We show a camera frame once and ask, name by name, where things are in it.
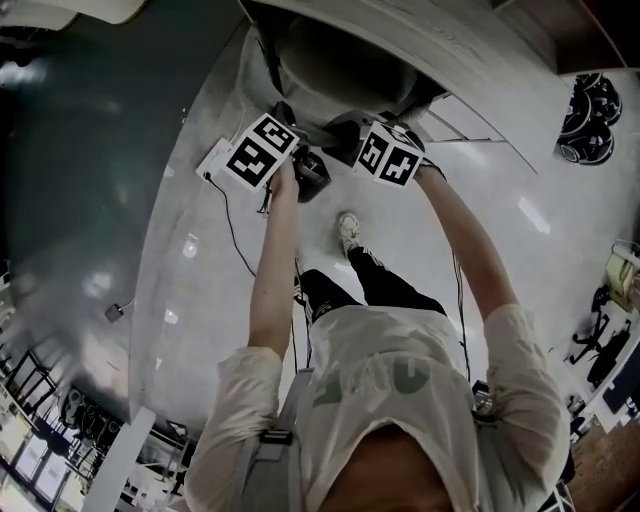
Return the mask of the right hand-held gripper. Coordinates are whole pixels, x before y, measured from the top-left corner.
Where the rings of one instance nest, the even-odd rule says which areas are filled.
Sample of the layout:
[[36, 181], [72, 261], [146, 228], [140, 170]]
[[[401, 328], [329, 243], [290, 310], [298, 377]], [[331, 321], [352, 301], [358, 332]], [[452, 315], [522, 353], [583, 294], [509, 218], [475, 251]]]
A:
[[390, 187], [406, 187], [424, 157], [404, 127], [363, 112], [343, 114], [323, 130], [333, 137], [321, 145], [327, 155], [351, 167], [358, 177]]

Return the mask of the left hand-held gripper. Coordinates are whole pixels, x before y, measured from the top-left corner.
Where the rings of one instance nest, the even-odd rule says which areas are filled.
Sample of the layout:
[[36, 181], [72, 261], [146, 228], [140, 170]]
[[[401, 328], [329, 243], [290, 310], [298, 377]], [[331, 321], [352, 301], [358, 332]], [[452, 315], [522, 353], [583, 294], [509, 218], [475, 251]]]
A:
[[309, 143], [269, 113], [243, 132], [222, 169], [248, 190], [257, 192], [288, 158], [299, 186], [299, 203], [310, 202], [331, 183], [323, 160], [309, 149]]

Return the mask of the person's left forearm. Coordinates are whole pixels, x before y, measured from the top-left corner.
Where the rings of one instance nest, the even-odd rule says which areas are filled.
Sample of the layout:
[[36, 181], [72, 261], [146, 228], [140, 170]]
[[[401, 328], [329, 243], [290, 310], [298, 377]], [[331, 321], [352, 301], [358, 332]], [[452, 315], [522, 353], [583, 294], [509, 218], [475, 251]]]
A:
[[273, 175], [271, 185], [271, 206], [251, 296], [248, 345], [269, 348], [284, 357], [293, 314], [299, 193], [289, 159]]

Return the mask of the person's right forearm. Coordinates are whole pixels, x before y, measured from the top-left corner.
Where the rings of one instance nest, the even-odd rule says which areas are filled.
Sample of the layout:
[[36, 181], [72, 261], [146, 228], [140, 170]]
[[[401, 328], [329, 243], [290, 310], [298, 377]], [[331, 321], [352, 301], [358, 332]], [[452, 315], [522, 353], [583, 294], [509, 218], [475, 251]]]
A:
[[475, 214], [438, 168], [421, 165], [415, 180], [429, 199], [458, 260], [480, 315], [518, 303], [503, 262]]

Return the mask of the black office chair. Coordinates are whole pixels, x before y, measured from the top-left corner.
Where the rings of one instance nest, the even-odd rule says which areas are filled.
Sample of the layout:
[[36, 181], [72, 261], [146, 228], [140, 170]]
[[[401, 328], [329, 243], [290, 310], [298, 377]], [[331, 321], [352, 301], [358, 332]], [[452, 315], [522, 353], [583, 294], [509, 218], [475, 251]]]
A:
[[626, 318], [623, 326], [614, 330], [606, 343], [601, 341], [611, 320], [604, 309], [611, 301], [610, 289], [607, 285], [602, 285], [594, 292], [591, 313], [596, 315], [595, 322], [585, 338], [580, 338], [577, 333], [573, 335], [573, 343], [581, 346], [582, 350], [577, 355], [568, 356], [569, 363], [575, 366], [586, 355], [592, 354], [589, 359], [592, 365], [586, 376], [586, 381], [594, 389], [598, 389], [611, 374], [618, 356], [630, 339], [631, 320]]

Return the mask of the white power strip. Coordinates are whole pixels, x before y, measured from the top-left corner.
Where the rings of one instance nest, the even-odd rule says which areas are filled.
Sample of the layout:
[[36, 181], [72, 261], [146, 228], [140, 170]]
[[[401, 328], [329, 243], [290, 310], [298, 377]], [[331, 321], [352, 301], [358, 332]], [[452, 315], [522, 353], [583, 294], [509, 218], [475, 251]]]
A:
[[203, 180], [213, 179], [226, 165], [232, 149], [233, 145], [228, 139], [220, 138], [197, 166], [196, 174]]

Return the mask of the person's right white shoe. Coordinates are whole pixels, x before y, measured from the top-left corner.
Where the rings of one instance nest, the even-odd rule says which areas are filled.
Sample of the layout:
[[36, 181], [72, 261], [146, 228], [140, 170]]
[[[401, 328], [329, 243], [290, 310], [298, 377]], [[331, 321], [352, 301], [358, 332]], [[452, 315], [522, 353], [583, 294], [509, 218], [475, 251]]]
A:
[[360, 247], [360, 224], [357, 217], [352, 212], [344, 212], [338, 218], [338, 235], [344, 256]]

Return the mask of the person's black trousers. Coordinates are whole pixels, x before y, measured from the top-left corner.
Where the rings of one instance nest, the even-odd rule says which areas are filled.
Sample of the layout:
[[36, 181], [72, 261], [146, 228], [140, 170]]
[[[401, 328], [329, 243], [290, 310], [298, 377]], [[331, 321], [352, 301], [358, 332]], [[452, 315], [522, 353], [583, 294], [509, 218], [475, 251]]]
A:
[[[358, 277], [368, 306], [408, 308], [446, 314], [438, 301], [420, 294], [412, 285], [387, 269], [364, 247], [350, 249], [347, 259]], [[361, 303], [320, 270], [304, 271], [298, 278], [298, 284], [306, 303], [309, 323], [341, 307], [361, 306]]]

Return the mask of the pile of black backpacks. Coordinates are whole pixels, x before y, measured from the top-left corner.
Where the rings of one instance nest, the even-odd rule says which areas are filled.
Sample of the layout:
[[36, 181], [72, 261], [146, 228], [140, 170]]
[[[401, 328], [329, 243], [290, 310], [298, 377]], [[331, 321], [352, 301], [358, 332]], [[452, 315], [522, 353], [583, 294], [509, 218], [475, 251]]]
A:
[[563, 158], [570, 163], [598, 166], [613, 154], [611, 127], [622, 114], [618, 91], [602, 73], [578, 75], [557, 140]]

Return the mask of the white round-cornered table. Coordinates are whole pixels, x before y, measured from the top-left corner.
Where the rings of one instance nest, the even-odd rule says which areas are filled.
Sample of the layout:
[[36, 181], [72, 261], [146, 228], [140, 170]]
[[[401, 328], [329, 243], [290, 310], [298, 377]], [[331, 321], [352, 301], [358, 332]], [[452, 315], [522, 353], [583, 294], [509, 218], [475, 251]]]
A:
[[0, 27], [27, 27], [59, 31], [78, 13], [32, 0], [0, 0]]
[[120, 25], [135, 17], [148, 0], [81, 0], [78, 11], [101, 21]]

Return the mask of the person's beige printed shirt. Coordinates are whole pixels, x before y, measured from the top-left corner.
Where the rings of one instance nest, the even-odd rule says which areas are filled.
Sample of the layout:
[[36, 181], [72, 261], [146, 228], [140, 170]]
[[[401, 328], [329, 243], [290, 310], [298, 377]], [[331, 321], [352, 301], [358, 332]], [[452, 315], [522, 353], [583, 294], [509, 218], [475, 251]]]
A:
[[318, 510], [359, 442], [394, 424], [438, 470], [455, 512], [535, 512], [559, 480], [569, 419], [526, 310], [484, 325], [492, 416], [473, 415], [450, 320], [437, 312], [344, 306], [312, 326], [314, 369], [297, 406], [301, 482]]

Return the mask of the pale yellow box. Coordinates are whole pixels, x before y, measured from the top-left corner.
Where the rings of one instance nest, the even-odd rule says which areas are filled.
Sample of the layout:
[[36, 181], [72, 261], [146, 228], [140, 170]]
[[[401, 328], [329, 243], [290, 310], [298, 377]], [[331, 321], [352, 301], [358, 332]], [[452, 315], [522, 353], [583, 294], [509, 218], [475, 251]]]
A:
[[631, 290], [639, 273], [640, 257], [625, 246], [614, 244], [605, 265], [606, 284], [611, 299], [627, 312], [634, 307]]

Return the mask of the heap of black gear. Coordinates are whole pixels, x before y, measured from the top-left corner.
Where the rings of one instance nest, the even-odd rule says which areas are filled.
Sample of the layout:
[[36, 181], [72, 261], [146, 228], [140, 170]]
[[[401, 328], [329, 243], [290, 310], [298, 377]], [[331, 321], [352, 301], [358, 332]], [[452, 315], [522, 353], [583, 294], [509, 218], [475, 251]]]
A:
[[96, 445], [111, 445], [123, 423], [75, 388], [58, 399], [62, 424], [75, 431], [77, 439]]

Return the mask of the white flat panel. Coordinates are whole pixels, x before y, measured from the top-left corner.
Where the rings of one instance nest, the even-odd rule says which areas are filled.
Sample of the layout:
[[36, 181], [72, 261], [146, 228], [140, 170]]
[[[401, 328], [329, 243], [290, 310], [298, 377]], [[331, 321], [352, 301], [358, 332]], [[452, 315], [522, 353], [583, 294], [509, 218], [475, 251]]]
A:
[[81, 512], [114, 512], [155, 420], [156, 414], [142, 407], [131, 424], [122, 426], [93, 480]]

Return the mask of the black metal frame rack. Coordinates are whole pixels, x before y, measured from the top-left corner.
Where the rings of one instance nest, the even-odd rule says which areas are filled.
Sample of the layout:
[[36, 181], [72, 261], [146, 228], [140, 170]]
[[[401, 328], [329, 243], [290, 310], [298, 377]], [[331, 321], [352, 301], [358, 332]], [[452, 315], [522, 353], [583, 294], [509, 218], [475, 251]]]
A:
[[8, 354], [0, 355], [0, 382], [28, 417], [34, 416], [57, 391], [51, 370], [33, 350], [27, 350], [20, 359]]

